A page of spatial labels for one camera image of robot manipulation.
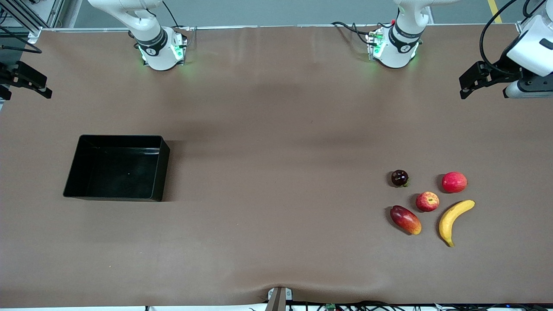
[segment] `apple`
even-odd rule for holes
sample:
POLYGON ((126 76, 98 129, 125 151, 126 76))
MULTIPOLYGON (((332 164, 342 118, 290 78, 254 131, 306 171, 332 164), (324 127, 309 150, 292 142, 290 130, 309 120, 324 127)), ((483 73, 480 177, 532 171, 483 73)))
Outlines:
POLYGON ((421 211, 433 211, 438 208, 440 199, 430 191, 423 192, 416 197, 416 207, 421 211))
POLYGON ((461 192, 467 187, 467 178, 459 172, 449 172, 442 178, 442 187, 449 193, 461 192))

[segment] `floor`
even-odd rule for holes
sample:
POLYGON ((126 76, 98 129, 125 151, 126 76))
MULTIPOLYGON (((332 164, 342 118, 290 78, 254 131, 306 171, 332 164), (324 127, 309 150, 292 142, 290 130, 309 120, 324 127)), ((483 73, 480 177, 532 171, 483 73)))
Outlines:
MULTIPOLYGON (((432 8, 437 24, 485 23, 493 10, 508 0, 462 0, 447 6, 432 8)), ((165 0, 179 24, 186 26, 234 26, 234 25, 301 25, 329 24, 340 20, 346 23, 376 24, 387 22, 397 14, 397 6, 391 0, 165 0)), ((503 23, 522 19, 524 1, 515 2, 502 15, 503 23)), ((539 0, 532 0, 530 7, 539 0)), ((162 25, 173 21, 165 7, 153 9, 162 25)), ((75 28, 121 27, 110 15, 82 0, 75 28)))

